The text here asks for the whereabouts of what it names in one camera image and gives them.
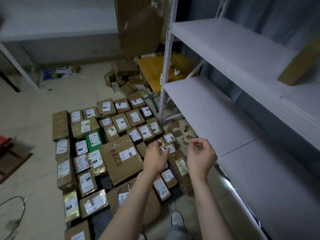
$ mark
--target person's right hand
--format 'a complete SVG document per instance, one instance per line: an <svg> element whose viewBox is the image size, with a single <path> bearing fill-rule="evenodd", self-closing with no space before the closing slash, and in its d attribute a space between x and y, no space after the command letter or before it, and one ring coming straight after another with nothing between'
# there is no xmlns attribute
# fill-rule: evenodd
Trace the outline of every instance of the person's right hand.
<svg viewBox="0 0 320 240"><path fill-rule="evenodd" d="M197 144L202 146L200 152L195 151ZM206 139L194 138L190 140L186 164L191 179L206 181L207 175L217 159L216 152Z"/></svg>

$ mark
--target yellow wooden board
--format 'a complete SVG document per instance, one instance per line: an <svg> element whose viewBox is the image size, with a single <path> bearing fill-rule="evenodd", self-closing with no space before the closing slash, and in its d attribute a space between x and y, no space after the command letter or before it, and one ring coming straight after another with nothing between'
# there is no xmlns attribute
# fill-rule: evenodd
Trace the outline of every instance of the yellow wooden board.
<svg viewBox="0 0 320 240"><path fill-rule="evenodd" d="M163 69L163 60L164 56L146 57L137 60L140 71L145 76L154 92L161 91L160 75ZM169 68L169 83L185 79L194 69L194 66L182 54L172 54L170 62L173 67ZM175 75L174 69L181 71L181 73Z"/></svg>

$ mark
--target shoe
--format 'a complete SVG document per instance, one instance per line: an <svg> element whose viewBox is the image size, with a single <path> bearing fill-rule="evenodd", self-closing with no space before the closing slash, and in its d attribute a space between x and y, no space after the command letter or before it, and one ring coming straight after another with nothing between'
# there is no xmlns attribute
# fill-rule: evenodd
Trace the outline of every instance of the shoe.
<svg viewBox="0 0 320 240"><path fill-rule="evenodd" d="M183 217L179 211L175 211L174 213L172 213L171 226L173 226L173 225L180 226L180 227L184 228Z"/></svg>

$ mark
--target hand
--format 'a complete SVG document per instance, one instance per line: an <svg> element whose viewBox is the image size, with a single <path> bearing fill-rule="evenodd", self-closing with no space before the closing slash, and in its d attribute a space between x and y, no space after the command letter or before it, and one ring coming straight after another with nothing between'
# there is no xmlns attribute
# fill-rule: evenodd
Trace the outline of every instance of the hand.
<svg viewBox="0 0 320 240"><path fill-rule="evenodd" d="M202 151L195 151L197 144L202 146ZM194 138L190 140L186 163L191 179L206 181L207 175L217 159L216 152L206 139Z"/></svg>
<svg viewBox="0 0 320 240"><path fill-rule="evenodd" d="M143 171L156 177L159 173L168 167L167 160L170 149L166 148L164 153L160 154L159 146L162 145L160 141L152 142L146 150L146 156L143 161Z"/></svg>

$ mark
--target white paper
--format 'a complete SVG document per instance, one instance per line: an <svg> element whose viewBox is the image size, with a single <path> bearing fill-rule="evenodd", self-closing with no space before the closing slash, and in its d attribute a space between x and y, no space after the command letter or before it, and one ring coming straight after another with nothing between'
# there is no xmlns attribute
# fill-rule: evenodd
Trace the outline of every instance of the white paper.
<svg viewBox="0 0 320 240"><path fill-rule="evenodd" d="M156 122L151 123L149 126L153 130L153 133L158 133L160 131L160 129L159 129L159 127L158 127Z"/></svg>
<svg viewBox="0 0 320 240"><path fill-rule="evenodd" d="M66 215L72 214L74 211L79 209L78 198L73 197L72 199L66 201L64 206L66 210Z"/></svg>
<svg viewBox="0 0 320 240"><path fill-rule="evenodd" d="M136 100L132 100L131 103L132 103L132 105L141 104L141 103L143 103L143 99L142 98L138 98Z"/></svg>
<svg viewBox="0 0 320 240"><path fill-rule="evenodd" d="M89 172L80 176L80 185L82 188L82 193L86 193L94 188L94 183L92 182L91 174Z"/></svg>
<svg viewBox="0 0 320 240"><path fill-rule="evenodd" d="M108 129L107 132L110 136L114 136L115 134L117 134L117 130L114 126L110 127L110 129Z"/></svg>
<svg viewBox="0 0 320 240"><path fill-rule="evenodd" d="M135 129L133 131L129 132L129 135L131 136L133 141L141 140L141 136L139 135L138 131Z"/></svg>
<svg viewBox="0 0 320 240"><path fill-rule="evenodd" d="M150 111L150 109L149 109L148 106L142 108L142 112L143 112L144 116L150 116L150 115L152 115L152 113L151 113L151 111Z"/></svg>
<svg viewBox="0 0 320 240"><path fill-rule="evenodd" d="M87 142L85 140L78 141L76 143L78 155L88 152Z"/></svg>
<svg viewBox="0 0 320 240"><path fill-rule="evenodd" d="M166 182L169 182L170 180L173 180L174 179L174 176L173 174L171 173L171 170L170 169L167 169L166 171L164 171L162 173L162 177L164 178L164 180Z"/></svg>
<svg viewBox="0 0 320 240"><path fill-rule="evenodd" d="M69 161L64 161L58 165L58 178L62 178L70 173Z"/></svg>
<svg viewBox="0 0 320 240"><path fill-rule="evenodd" d="M94 168L103 164L103 160L99 150L95 150L89 153L90 160Z"/></svg>
<svg viewBox="0 0 320 240"><path fill-rule="evenodd" d="M86 109L85 112L86 112L88 118L90 118L92 116L96 116L94 109L92 109L92 108Z"/></svg>
<svg viewBox="0 0 320 240"><path fill-rule="evenodd" d="M101 144L101 141L100 141L99 136L98 136L98 132L90 134L89 135L89 140L90 140L90 143L91 143L92 147Z"/></svg>
<svg viewBox="0 0 320 240"><path fill-rule="evenodd" d="M126 125L125 120L123 118L117 119L115 121L117 122L117 125L120 130L127 128L127 125Z"/></svg>
<svg viewBox="0 0 320 240"><path fill-rule="evenodd" d="M131 113L130 116L131 116L133 122L138 122L141 120L138 115L138 112Z"/></svg>
<svg viewBox="0 0 320 240"><path fill-rule="evenodd" d="M88 215L98 210L101 206L106 204L105 199L99 194L98 196L94 197L88 203L84 205L85 210Z"/></svg>
<svg viewBox="0 0 320 240"><path fill-rule="evenodd" d="M61 140L57 142L56 154L67 152L68 140Z"/></svg>
<svg viewBox="0 0 320 240"><path fill-rule="evenodd" d="M71 240L86 240L85 239L85 232L82 231L74 236L71 237Z"/></svg>
<svg viewBox="0 0 320 240"><path fill-rule="evenodd" d="M71 113L71 123L73 122L77 122L80 121L81 117L80 117L80 111L74 111Z"/></svg>
<svg viewBox="0 0 320 240"><path fill-rule="evenodd" d="M90 131L90 120L81 121L81 133Z"/></svg>
<svg viewBox="0 0 320 240"><path fill-rule="evenodd" d="M85 155L81 155L75 158L75 162L77 164L78 172L82 172L89 168L89 164L87 162L87 158Z"/></svg>
<svg viewBox="0 0 320 240"><path fill-rule="evenodd" d="M128 103L127 103L127 102L118 103L118 104L115 104L115 107L116 107L117 109L124 109L124 108L127 108L127 107L128 107Z"/></svg>
<svg viewBox="0 0 320 240"><path fill-rule="evenodd" d="M141 134L142 134L143 138L147 138L147 137L152 136L149 128L148 128L146 125L140 127L139 129L140 129L140 131L141 131Z"/></svg>
<svg viewBox="0 0 320 240"><path fill-rule="evenodd" d="M112 124L112 121L110 120L110 118L106 118L106 119L103 119L103 120L102 120L102 124L103 124L104 126L110 125L110 124Z"/></svg>
<svg viewBox="0 0 320 240"><path fill-rule="evenodd" d="M179 169L181 175L185 175L186 173L189 172L183 158L178 159L176 161L176 165L178 166L178 169Z"/></svg>
<svg viewBox="0 0 320 240"><path fill-rule="evenodd" d="M162 178L159 178L153 183L154 187L157 189L159 196L161 199L165 198L166 196L170 195L170 192L162 180Z"/></svg>
<svg viewBox="0 0 320 240"><path fill-rule="evenodd" d="M125 199L128 196L128 194L129 194L129 192L118 194L119 206L121 206L123 204L123 202L125 201Z"/></svg>
<svg viewBox="0 0 320 240"><path fill-rule="evenodd" d="M132 157L136 154L137 154L137 152L133 146L133 147L130 147L129 149L124 150L123 152L120 152L120 157L121 157L121 160L124 161L124 160L128 159L129 157Z"/></svg>
<svg viewBox="0 0 320 240"><path fill-rule="evenodd" d="M170 141L173 141L174 140L174 135L173 134L168 134L166 136L164 136L164 139L167 143L169 143Z"/></svg>
<svg viewBox="0 0 320 240"><path fill-rule="evenodd" d="M158 140L158 141L160 141L162 143L162 145L159 146L159 148L161 148L161 147L163 147L165 145L162 140Z"/></svg>
<svg viewBox="0 0 320 240"><path fill-rule="evenodd" d="M110 111L111 110L111 102L103 102L102 111Z"/></svg>
<svg viewBox="0 0 320 240"><path fill-rule="evenodd" d="M165 151L166 148L170 148L170 153L175 152L173 145L167 145L167 146L162 147L161 149L162 149L163 151Z"/></svg>

